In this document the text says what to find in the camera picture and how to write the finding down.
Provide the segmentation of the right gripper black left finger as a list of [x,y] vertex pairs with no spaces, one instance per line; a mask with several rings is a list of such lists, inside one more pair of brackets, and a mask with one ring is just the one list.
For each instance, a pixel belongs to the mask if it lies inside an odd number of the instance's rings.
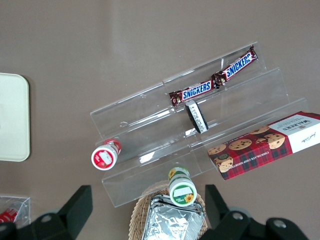
[[57,213],[47,213],[31,224],[17,228],[0,224],[2,240],[75,240],[93,211],[92,187],[82,185]]

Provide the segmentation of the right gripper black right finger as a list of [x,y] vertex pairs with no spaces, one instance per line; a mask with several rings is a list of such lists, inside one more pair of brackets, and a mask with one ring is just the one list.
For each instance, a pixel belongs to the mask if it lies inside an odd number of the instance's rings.
[[307,240],[291,220],[271,217],[261,224],[240,210],[230,210],[214,184],[205,186],[205,209],[211,225],[201,240]]

